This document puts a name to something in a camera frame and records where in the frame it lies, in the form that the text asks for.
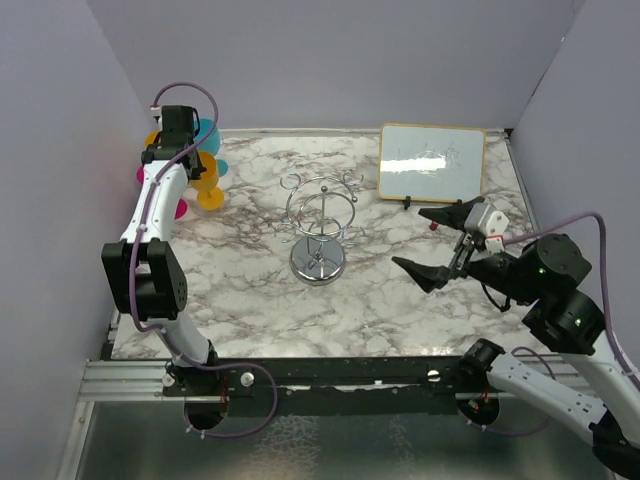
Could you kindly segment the yellow wine glass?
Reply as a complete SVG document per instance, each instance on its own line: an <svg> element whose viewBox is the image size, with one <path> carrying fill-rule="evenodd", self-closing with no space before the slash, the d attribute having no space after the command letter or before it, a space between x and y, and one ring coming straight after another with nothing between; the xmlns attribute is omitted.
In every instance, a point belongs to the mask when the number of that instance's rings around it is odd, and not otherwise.
<svg viewBox="0 0 640 480"><path fill-rule="evenodd" d="M198 180L192 180L190 185L197 191L196 200L202 209L216 210L224 203L224 193L218 187L218 163L208 152L200 152L199 158L205 171L200 174Z"/></svg>
<svg viewBox="0 0 640 480"><path fill-rule="evenodd" d="M145 149L148 149L148 148L155 149L160 141L161 141L161 132L160 131L154 131L154 132L150 133L146 137L146 139L144 141L144 148Z"/></svg>

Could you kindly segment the blue wine glass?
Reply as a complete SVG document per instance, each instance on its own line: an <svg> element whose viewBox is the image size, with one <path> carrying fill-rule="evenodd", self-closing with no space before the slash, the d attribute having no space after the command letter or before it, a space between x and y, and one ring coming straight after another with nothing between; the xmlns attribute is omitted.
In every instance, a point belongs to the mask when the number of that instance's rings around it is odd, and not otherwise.
<svg viewBox="0 0 640 480"><path fill-rule="evenodd" d="M213 133L206 137L205 134L210 130L213 125L213 120L209 118L200 118L194 121L194 128L198 131L198 134L194 138L194 142L199 142L197 151L199 154L208 153L212 155L217 161L217 167L219 176L222 177L228 172L228 164L224 160L218 159L218 152L221 147L221 136L217 128Z"/></svg>

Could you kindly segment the pink wine glass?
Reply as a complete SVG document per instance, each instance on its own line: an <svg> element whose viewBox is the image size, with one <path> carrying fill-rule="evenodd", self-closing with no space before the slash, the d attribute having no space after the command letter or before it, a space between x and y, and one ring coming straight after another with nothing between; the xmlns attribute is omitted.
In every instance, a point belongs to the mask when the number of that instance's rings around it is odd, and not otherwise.
<svg viewBox="0 0 640 480"><path fill-rule="evenodd" d="M136 171L136 179L140 185L144 183L144 168L142 166L140 166ZM187 210L187 202L183 198L180 198L176 207L174 219L177 220L183 217L187 213Z"/></svg>

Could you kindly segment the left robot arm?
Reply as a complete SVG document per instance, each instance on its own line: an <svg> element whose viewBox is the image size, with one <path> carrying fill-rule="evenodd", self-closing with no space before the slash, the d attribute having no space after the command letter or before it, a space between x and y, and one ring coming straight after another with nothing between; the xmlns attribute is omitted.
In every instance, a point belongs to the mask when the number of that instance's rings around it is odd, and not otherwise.
<svg viewBox="0 0 640 480"><path fill-rule="evenodd" d="M103 245L101 261L118 311L139 332L156 334L173 364L188 368L189 386L206 395L220 385L217 354L186 313L187 279L170 245L179 201L206 172L195 141L200 120L189 106L154 106L152 113L159 131L141 154L134 212L120 239Z"/></svg>

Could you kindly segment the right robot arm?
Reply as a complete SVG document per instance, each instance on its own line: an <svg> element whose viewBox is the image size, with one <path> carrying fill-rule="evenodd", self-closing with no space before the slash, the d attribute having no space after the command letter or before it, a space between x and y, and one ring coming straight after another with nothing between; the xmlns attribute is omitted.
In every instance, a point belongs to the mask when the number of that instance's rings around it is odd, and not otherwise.
<svg viewBox="0 0 640 480"><path fill-rule="evenodd" d="M426 293L471 277L485 289L528 307L523 324L548 350L569 363L593 393L584 395L527 367L515 355L477 340L462 356L461 383L510 393L565 425L613 473L639 476L639 371L621 350L612 328L607 280L596 304L579 289L592 266L562 228L574 215L543 230L506 238L505 213L482 197L442 208L422 208L421 217L460 231L451 261L431 267L394 257Z"/></svg>

